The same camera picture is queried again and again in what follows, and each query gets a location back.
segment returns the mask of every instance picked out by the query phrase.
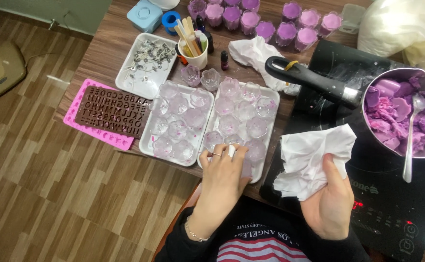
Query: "pink silicone mold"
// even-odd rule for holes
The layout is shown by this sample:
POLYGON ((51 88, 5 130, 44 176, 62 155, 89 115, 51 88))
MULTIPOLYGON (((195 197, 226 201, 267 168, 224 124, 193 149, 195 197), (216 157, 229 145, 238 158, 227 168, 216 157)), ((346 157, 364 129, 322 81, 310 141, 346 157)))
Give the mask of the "pink silicone mold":
POLYGON ((78 91, 78 93, 75 96, 75 99, 72 102, 72 105, 70 106, 67 113, 65 114, 64 123, 73 128, 80 130, 83 133, 89 134, 90 136, 94 138, 97 138, 103 142, 106 142, 111 146, 115 146, 124 151, 127 151, 128 149, 130 149, 130 146, 133 143, 134 138, 75 123, 76 112, 78 111, 78 107, 80 106, 80 102, 81 102, 81 99, 83 98, 83 94, 85 93, 86 87, 88 86, 97 86, 97 87, 102 87, 106 89, 116 90, 110 86, 106 86, 104 84, 101 84, 99 82, 96 82, 94 80, 87 78, 83 82, 82 86, 80 87, 80 90, 78 91))

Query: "cooktop button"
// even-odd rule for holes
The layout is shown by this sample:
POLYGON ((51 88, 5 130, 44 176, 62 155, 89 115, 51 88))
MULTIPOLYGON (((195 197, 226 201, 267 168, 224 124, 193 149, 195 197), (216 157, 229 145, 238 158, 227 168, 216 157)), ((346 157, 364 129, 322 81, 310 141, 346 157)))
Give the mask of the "cooktop button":
POLYGON ((403 231, 413 236, 418 235, 418 227, 415 224, 406 224, 405 227, 403 228, 403 231))
POLYGON ((411 254, 415 250, 415 245, 410 239, 402 239, 399 243, 400 251, 411 254))

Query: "induction cooktop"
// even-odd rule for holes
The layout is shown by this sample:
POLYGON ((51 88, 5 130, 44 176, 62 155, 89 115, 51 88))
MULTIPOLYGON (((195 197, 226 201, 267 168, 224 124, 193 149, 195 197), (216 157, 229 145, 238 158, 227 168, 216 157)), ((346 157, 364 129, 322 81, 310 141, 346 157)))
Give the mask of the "induction cooktop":
MULTIPOLYGON (((407 66, 321 40, 308 68, 362 90, 377 75, 402 67, 407 66)), ((338 105, 302 86, 284 134, 344 124, 338 112, 338 105)), ((284 170, 280 146, 276 148, 259 193, 267 201, 301 215, 297 198, 282 198, 273 189, 276 176, 284 170)), ((403 162, 401 157, 355 142, 352 159, 346 164, 355 194, 350 223, 363 245, 399 261, 419 262, 425 248, 425 159, 413 160, 411 183, 402 179, 403 162)))

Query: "pot handle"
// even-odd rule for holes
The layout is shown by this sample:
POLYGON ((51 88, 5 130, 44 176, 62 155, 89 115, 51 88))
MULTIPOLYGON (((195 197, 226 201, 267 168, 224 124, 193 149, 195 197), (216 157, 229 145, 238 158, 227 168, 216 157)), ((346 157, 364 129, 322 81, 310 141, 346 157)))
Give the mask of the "pot handle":
MULTIPOLYGON (((343 82, 323 77, 298 63, 295 63, 287 71, 280 69, 285 68, 289 62, 283 57, 269 57, 265 64, 266 72, 279 80, 308 86, 314 91, 321 93, 325 99, 336 104, 343 104, 349 109, 355 109, 360 104, 361 92, 357 94, 356 99, 359 99, 358 101, 356 99, 346 101, 344 92, 346 92, 347 87, 343 82)), ((349 93, 359 92, 350 88, 347 89, 349 93)))

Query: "wooden floor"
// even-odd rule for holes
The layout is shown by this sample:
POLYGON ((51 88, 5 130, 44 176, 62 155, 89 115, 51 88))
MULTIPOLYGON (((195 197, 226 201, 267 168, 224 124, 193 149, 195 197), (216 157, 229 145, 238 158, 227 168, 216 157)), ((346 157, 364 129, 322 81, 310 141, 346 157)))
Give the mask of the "wooden floor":
POLYGON ((0 97, 0 262, 150 261, 198 178, 51 120, 89 42, 0 16, 27 77, 0 97))

